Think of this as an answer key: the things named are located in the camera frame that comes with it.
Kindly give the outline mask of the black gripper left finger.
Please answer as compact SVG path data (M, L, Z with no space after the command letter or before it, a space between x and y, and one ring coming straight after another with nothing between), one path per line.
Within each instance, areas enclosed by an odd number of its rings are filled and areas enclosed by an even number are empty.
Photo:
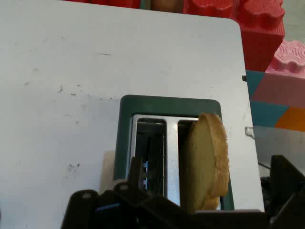
M99 195L75 192L69 200L63 229L191 229L191 217L162 196L143 191L143 162L133 157L127 180Z

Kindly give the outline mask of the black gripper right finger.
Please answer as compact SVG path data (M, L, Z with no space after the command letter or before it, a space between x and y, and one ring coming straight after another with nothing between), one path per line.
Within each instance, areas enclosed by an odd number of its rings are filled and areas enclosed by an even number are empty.
M273 229L305 227L305 176L283 155L271 158Z

